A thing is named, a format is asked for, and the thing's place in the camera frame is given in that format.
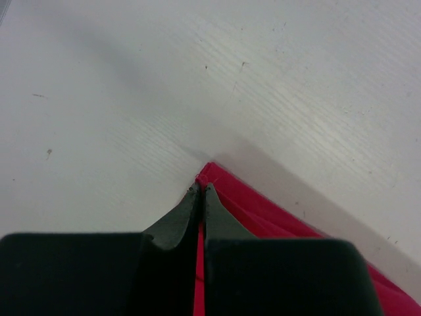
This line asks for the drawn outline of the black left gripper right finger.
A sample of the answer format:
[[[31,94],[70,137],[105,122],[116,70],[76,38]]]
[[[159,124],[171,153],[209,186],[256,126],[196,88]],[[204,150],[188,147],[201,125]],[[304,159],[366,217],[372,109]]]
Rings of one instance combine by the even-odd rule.
[[[350,242],[262,239],[221,203],[204,202],[207,315],[381,315],[367,265]]]

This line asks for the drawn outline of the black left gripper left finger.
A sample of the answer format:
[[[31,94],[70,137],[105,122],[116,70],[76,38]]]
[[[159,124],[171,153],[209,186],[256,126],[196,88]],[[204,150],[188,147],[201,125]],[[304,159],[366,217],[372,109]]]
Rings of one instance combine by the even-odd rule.
[[[2,315],[192,315],[201,189],[141,232],[1,239]]]

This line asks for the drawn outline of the red t shirt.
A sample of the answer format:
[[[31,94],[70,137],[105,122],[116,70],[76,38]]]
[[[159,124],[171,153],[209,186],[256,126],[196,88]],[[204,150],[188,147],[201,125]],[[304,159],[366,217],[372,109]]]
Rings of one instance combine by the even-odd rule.
[[[202,188],[212,183],[222,205],[249,231],[261,238],[323,238],[324,235],[271,202],[213,162],[196,181]],[[420,305],[371,264],[370,278],[385,315],[419,315]]]

